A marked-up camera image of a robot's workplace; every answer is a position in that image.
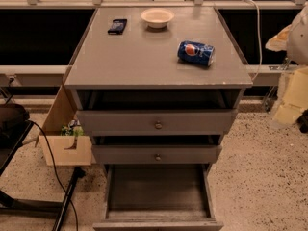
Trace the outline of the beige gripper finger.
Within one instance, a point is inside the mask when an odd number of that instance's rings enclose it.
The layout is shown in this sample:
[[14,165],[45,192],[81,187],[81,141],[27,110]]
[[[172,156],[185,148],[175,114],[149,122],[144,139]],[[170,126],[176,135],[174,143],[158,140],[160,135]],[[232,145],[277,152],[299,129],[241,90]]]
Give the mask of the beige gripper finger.
[[308,109],[308,66],[283,75],[280,103],[273,119],[283,125],[294,124]]

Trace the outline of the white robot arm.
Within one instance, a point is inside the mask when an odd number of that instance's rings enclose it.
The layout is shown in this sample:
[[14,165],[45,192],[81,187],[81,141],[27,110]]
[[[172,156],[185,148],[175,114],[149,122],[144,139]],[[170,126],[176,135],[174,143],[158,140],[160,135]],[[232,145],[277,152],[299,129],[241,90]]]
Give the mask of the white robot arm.
[[266,43],[271,51],[287,53],[287,58],[297,64],[289,77],[280,104],[273,115],[276,122],[294,124],[308,109],[308,6],[305,6],[293,22]]

